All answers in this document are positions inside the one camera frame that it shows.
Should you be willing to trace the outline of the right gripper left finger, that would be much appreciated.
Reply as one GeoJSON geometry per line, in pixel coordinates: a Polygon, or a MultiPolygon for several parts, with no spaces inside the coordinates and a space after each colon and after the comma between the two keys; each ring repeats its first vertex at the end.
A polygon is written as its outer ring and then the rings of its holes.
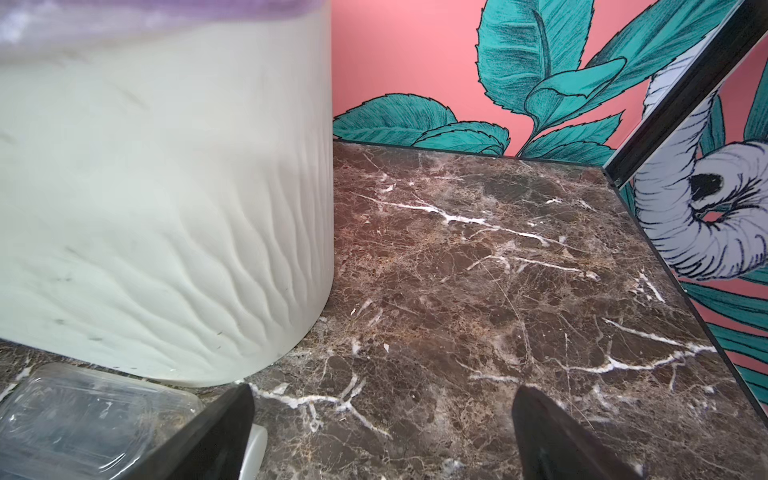
{"type": "Polygon", "coordinates": [[[237,479],[255,413],[251,388],[241,384],[125,472],[125,479],[237,479]]]}

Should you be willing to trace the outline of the clear bottle green band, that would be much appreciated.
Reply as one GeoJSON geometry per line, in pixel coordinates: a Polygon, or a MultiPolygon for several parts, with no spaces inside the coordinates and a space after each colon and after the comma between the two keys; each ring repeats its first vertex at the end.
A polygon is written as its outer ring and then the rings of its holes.
{"type": "MultiPolygon", "coordinates": [[[[163,385],[46,364],[1,403],[1,476],[125,479],[207,406],[163,385]]],[[[267,440],[253,421],[237,479],[257,476],[267,440]]]]}

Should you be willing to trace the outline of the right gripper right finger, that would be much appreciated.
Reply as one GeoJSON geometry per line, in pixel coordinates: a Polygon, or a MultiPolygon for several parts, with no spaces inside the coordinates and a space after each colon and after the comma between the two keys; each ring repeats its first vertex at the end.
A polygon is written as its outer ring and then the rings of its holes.
{"type": "Polygon", "coordinates": [[[520,386],[511,416],[525,479],[639,479],[641,476],[542,391],[520,386]]]}

